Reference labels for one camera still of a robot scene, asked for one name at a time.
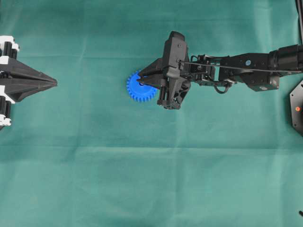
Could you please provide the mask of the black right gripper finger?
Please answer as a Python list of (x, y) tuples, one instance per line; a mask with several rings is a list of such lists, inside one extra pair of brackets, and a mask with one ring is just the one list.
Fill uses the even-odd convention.
[(148, 65), (146, 68), (142, 69), (138, 73), (139, 77), (151, 77), (151, 76), (160, 76), (164, 77), (163, 68), (162, 68), (162, 58), (157, 58), (154, 62)]
[(167, 86), (167, 79), (163, 75), (149, 75), (137, 79), (140, 84), (148, 85), (156, 89)]

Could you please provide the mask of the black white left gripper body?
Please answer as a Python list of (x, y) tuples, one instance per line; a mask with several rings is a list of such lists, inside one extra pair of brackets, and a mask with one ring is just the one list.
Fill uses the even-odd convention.
[[(5, 66), (9, 63), (9, 58), (16, 59), (19, 52), (19, 45), (15, 43), (15, 38), (9, 35), (0, 36), (0, 65)], [(9, 72), (0, 70), (0, 128), (11, 125), (11, 106), (16, 101), (9, 96), (8, 82)]]

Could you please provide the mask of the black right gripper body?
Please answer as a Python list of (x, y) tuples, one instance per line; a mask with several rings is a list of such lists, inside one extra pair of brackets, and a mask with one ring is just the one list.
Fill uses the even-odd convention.
[(157, 102), (165, 109), (180, 109), (191, 87), (190, 81), (181, 76), (184, 62), (188, 60), (185, 37), (179, 32), (172, 31), (165, 42), (162, 57), (162, 73), (167, 84), (161, 86)]

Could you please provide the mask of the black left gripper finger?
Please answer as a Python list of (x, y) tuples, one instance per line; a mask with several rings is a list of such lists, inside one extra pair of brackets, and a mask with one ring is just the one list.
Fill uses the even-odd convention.
[(21, 77), (23, 79), (34, 79), (48, 82), (57, 82), (57, 80), (46, 74), (37, 71), (20, 61), (13, 58), (1, 58), (0, 59), (0, 70), (7, 72), (12, 76)]
[(21, 102), (28, 96), (56, 86), (57, 82), (31, 79), (1, 79), (0, 95), (12, 104), (15, 104), (16, 102)]

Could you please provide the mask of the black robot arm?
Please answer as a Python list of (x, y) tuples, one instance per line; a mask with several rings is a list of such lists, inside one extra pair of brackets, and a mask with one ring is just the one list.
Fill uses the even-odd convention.
[[(17, 60), (19, 45), (14, 37), (0, 38), (0, 125), (11, 125), (11, 106), (24, 98), (57, 86), (57, 81)], [(225, 94), (234, 84), (244, 83), (254, 91), (279, 88), (280, 78), (303, 71), (303, 48), (292, 45), (269, 53), (236, 56), (189, 56), (185, 37), (171, 32), (163, 56), (126, 82), (129, 96), (137, 102), (159, 95), (165, 109), (181, 107), (191, 84), (213, 87)]]

